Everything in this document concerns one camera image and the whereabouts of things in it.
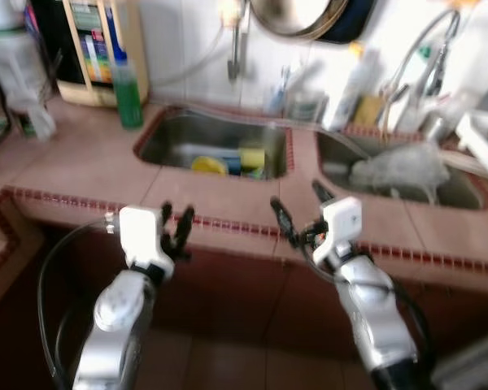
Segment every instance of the blue container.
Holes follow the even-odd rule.
[[[240,176],[242,165],[240,157],[223,157],[222,158],[228,166],[228,173],[233,176]]]

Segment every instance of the yellow sponge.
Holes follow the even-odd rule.
[[[454,8],[461,8],[463,6],[467,7],[474,7],[476,6],[481,0],[447,0],[447,3]]]
[[[239,148],[241,166],[248,169],[264,168],[266,152],[260,148]]]

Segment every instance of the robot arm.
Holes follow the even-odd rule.
[[[302,250],[307,264],[336,284],[340,302],[352,325],[356,347],[378,389],[433,389],[424,373],[412,336],[396,306],[391,278],[369,256],[357,253],[352,240],[361,233],[361,203],[353,198],[334,201],[319,184],[313,188],[322,202],[321,219],[298,234],[285,207],[272,199],[282,234]],[[312,256],[306,246],[314,248]],[[321,267],[330,269],[330,273]]]
[[[127,206],[120,211],[120,240],[129,267],[100,294],[94,324],[81,351],[74,390],[133,388],[141,338],[150,326],[157,289],[172,277],[173,259],[184,254],[193,209],[177,225],[175,237],[164,233],[172,208]]]

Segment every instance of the silver faucet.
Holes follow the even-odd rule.
[[[403,77],[403,73],[407,69],[414,52],[419,48],[423,40],[428,36],[430,31],[435,28],[443,19],[451,17],[450,26],[445,33],[444,40],[439,50],[433,50],[429,57],[427,67],[415,85],[409,87],[405,84],[400,86],[399,83]],[[416,112],[419,108],[421,99],[425,96],[437,96],[441,92],[442,82],[445,75],[445,62],[448,56],[448,50],[452,39],[457,34],[460,23],[460,13],[456,9],[448,9],[432,20],[429,25],[421,32],[416,41],[405,55],[403,61],[399,64],[395,74],[385,86],[383,95],[385,104],[381,109],[378,124],[383,131],[386,131],[388,117],[390,114],[390,106],[392,103],[398,101],[405,93],[409,93],[407,111]]]
[[[228,61],[228,78],[230,82],[235,82],[241,71],[241,64],[239,62],[240,50],[240,28],[238,24],[233,27],[233,45],[231,59]]]

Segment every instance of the kitchen sink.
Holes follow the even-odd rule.
[[[286,129],[263,120],[235,120],[191,109],[172,110],[151,130],[136,154],[148,163],[190,169],[200,156],[224,161],[241,148],[264,150],[264,172],[272,180],[287,172]]]
[[[317,144],[322,173],[337,186],[358,193],[371,193],[383,197],[399,197],[409,201],[429,203],[425,191],[416,187],[374,188],[359,186],[349,181],[354,163],[403,145],[403,141],[391,141],[389,145],[383,145],[375,137],[319,133]],[[447,169],[450,172],[450,179],[438,187],[436,206],[469,210],[481,209],[483,198],[470,179],[462,171],[450,167]]]

